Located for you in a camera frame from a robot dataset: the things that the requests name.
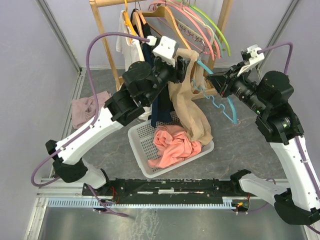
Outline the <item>salmon pink t shirt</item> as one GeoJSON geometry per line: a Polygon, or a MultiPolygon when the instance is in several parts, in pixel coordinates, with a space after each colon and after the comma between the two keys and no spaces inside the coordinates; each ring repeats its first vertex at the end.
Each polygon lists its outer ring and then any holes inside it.
{"type": "Polygon", "coordinates": [[[149,159],[151,168],[168,168],[199,154],[202,144],[190,141],[185,129],[179,125],[160,125],[156,128],[153,144],[157,147],[158,158],[149,159]]]}

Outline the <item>pink plastic hanger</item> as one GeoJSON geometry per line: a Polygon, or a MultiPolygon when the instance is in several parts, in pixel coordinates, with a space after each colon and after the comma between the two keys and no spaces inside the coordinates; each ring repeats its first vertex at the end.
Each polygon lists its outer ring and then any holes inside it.
{"type": "Polygon", "coordinates": [[[186,19],[187,22],[190,23],[190,25],[187,25],[183,20],[180,20],[177,16],[175,17],[178,29],[187,37],[192,39],[192,41],[188,40],[187,42],[198,50],[200,48],[196,46],[196,43],[199,43],[203,47],[203,53],[210,56],[212,60],[221,59],[222,57],[220,57],[220,48],[216,48],[214,43],[210,43],[211,37],[209,36],[208,32],[201,25],[198,25],[197,22],[187,16],[186,13],[178,10],[178,8],[173,4],[166,3],[166,1],[167,0],[154,0],[152,3],[150,3],[148,9],[150,11],[154,11],[159,6],[169,6],[173,10],[177,11],[186,19]]]}

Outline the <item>turquoise plastic hanger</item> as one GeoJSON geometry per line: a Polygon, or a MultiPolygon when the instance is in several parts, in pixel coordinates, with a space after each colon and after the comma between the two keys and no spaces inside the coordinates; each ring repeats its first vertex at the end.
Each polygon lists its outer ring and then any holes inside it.
{"type": "Polygon", "coordinates": [[[232,116],[228,115],[226,112],[226,106],[223,103],[216,103],[216,98],[212,93],[209,93],[209,89],[208,88],[204,88],[201,85],[197,85],[197,82],[194,78],[191,78],[191,83],[192,86],[194,87],[194,89],[197,91],[197,93],[195,94],[195,97],[193,97],[193,99],[202,99],[205,98],[208,101],[211,101],[211,104],[217,108],[217,109],[221,109],[223,115],[225,117],[227,117],[234,125],[236,125],[238,123],[238,114],[237,114],[237,110],[236,107],[234,105],[233,100],[231,99],[230,96],[228,96],[227,102],[229,105],[229,108],[231,110],[232,116]]]}

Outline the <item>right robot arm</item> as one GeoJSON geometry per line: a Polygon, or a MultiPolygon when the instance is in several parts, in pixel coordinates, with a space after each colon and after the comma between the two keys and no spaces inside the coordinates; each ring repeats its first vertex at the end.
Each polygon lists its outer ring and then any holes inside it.
{"type": "Polygon", "coordinates": [[[256,83],[248,73],[240,72],[241,67],[237,64],[206,78],[221,97],[234,95],[256,114],[257,129],[278,157],[289,187],[244,169],[231,176],[229,189],[236,196],[248,193],[266,201],[287,224],[310,227],[320,219],[320,182],[309,159],[302,124],[289,104],[294,88],[283,72],[269,71],[256,83]]]}

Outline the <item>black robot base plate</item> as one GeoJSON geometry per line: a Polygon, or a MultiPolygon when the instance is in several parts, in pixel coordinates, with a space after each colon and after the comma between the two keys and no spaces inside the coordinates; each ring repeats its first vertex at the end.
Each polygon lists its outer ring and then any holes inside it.
{"type": "Polygon", "coordinates": [[[223,197],[246,197],[239,180],[251,171],[239,170],[229,180],[210,179],[123,179],[90,190],[83,185],[82,195],[110,197],[114,203],[134,205],[221,204],[223,197]]]}

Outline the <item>black t shirt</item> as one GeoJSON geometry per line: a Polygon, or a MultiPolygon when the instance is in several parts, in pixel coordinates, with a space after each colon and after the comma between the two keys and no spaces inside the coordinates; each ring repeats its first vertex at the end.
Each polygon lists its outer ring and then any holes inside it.
{"type": "MultiPolygon", "coordinates": [[[[132,19],[133,19],[132,14],[133,14],[133,11],[131,12],[131,16],[130,16],[131,23],[132,23],[132,19]]],[[[139,34],[137,33],[137,27],[135,25],[133,25],[133,28],[134,28],[136,34],[139,36],[139,34]]],[[[143,28],[144,38],[152,35],[151,28],[150,28],[149,24],[147,23],[147,21],[142,28],[143,28]]]]}

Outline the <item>mauve pink crumpled garment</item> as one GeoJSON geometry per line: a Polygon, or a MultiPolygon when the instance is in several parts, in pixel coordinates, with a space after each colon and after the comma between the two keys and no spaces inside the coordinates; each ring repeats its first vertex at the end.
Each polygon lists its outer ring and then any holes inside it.
{"type": "MultiPolygon", "coordinates": [[[[107,91],[96,94],[99,110],[105,105],[105,102],[111,97],[107,91]]],[[[96,114],[95,96],[82,97],[71,101],[71,122],[74,129],[79,129],[87,123],[96,114]]]]}

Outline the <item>white perforated plastic basket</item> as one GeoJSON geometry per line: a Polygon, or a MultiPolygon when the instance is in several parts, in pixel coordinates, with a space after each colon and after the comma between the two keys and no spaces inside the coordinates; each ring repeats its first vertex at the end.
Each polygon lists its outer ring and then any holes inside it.
{"type": "Polygon", "coordinates": [[[153,143],[155,132],[156,128],[152,127],[150,120],[147,120],[131,127],[127,133],[136,162],[143,175],[150,179],[159,177],[162,174],[168,173],[176,168],[195,161],[214,150],[214,142],[210,141],[209,144],[202,146],[201,152],[199,154],[181,163],[166,168],[152,168],[149,167],[148,160],[159,158],[159,150],[153,143]]]}

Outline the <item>orange plastic hanger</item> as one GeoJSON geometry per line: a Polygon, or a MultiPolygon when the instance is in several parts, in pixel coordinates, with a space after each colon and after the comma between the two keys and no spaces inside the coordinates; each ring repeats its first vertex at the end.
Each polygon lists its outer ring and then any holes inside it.
{"type": "Polygon", "coordinates": [[[123,20],[124,20],[124,25],[126,26],[127,28],[127,31],[129,34],[133,35],[133,36],[136,36],[136,31],[131,23],[131,20],[130,20],[130,17],[129,17],[129,14],[128,14],[128,2],[127,0],[124,0],[124,5],[125,5],[125,9],[123,10],[122,12],[122,16],[123,16],[123,20]]]}

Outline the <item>beige tan t shirt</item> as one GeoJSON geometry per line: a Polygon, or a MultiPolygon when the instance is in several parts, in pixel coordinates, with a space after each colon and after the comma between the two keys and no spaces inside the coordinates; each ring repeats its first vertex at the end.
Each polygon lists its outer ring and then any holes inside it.
{"type": "Polygon", "coordinates": [[[199,54],[186,48],[179,48],[176,54],[190,59],[190,63],[182,83],[168,83],[169,98],[189,140],[192,142],[199,141],[202,145],[207,145],[213,139],[211,126],[203,111],[192,101],[193,91],[195,90],[192,80],[195,80],[198,87],[205,85],[203,67],[197,64],[199,54]]]}

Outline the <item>navy blue t shirt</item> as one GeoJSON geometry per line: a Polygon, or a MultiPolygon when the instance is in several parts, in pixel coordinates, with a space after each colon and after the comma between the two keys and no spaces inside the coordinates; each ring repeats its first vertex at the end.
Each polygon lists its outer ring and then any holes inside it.
{"type": "MultiPolygon", "coordinates": [[[[142,53],[144,60],[154,67],[155,56],[152,53],[151,46],[142,44],[142,53]]],[[[142,121],[151,120],[151,126],[156,127],[157,122],[170,123],[172,121],[171,112],[174,111],[173,103],[170,100],[168,85],[166,85],[150,107],[144,107],[144,113],[138,118],[142,121]]]]}

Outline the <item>white printed t shirt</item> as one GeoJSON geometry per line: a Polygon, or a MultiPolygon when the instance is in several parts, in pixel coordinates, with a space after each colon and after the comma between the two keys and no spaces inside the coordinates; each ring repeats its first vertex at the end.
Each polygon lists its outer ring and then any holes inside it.
{"type": "MultiPolygon", "coordinates": [[[[118,31],[132,35],[132,31],[125,24],[123,10],[120,12],[118,31]]],[[[144,62],[140,41],[130,37],[118,36],[116,40],[116,51],[122,53],[124,57],[125,71],[128,71],[131,64],[141,61],[144,62]]]]}

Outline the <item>lime green hanger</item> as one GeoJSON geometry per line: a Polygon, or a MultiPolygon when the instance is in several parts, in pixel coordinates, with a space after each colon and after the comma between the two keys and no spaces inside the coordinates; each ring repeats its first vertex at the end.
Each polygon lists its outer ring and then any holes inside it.
{"type": "Polygon", "coordinates": [[[214,39],[219,46],[220,57],[223,58],[225,52],[227,53],[228,57],[231,57],[231,49],[229,43],[218,25],[205,12],[203,12],[194,4],[185,3],[183,0],[178,0],[177,2],[179,6],[186,9],[186,11],[192,16],[195,15],[196,17],[199,17],[204,23],[208,23],[210,27],[213,27],[215,29],[214,39]]]}

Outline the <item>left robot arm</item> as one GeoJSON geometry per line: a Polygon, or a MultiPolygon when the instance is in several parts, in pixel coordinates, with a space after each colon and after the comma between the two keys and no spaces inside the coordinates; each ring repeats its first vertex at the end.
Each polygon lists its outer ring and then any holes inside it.
{"type": "Polygon", "coordinates": [[[58,177],[66,183],[80,181],[99,195],[106,195],[111,189],[107,174],[85,162],[83,155],[106,136],[142,115],[168,82],[183,82],[191,60],[178,56],[174,62],[175,66],[169,65],[159,56],[154,59],[154,66],[146,61],[134,62],[122,75],[121,89],[105,102],[98,115],[69,137],[49,140],[45,145],[58,177]]]}

